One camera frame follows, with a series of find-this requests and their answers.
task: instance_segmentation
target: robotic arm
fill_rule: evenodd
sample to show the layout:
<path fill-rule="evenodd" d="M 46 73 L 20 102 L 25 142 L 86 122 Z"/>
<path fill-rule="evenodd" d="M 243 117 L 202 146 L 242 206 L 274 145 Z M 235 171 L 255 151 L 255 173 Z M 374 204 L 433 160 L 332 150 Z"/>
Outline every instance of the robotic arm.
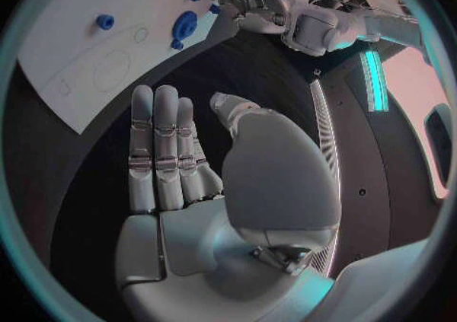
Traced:
<path fill-rule="evenodd" d="M 419 25 L 413 21 L 376 14 L 322 8 L 309 0 L 219 0 L 241 29 L 280 34 L 290 48 L 310 56 L 347 48 L 356 40 L 390 40 L 413 46 L 427 56 Z"/>

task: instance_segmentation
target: cyan light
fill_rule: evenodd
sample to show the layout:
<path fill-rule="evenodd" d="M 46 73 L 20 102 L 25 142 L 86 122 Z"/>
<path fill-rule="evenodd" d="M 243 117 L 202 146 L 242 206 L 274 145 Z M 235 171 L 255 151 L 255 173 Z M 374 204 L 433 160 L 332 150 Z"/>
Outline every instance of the cyan light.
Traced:
<path fill-rule="evenodd" d="M 384 71 L 379 54 L 367 51 L 360 54 L 365 75 L 369 111 L 388 111 L 388 96 L 385 88 Z"/>

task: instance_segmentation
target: led light strip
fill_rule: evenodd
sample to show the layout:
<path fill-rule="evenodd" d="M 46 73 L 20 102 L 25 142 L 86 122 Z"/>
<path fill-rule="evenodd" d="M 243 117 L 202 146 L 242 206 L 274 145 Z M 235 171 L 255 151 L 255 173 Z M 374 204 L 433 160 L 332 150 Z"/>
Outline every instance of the led light strip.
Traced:
<path fill-rule="evenodd" d="M 388 96 L 385 88 L 384 71 L 377 52 L 360 53 L 365 76 L 368 111 L 388 111 Z"/>

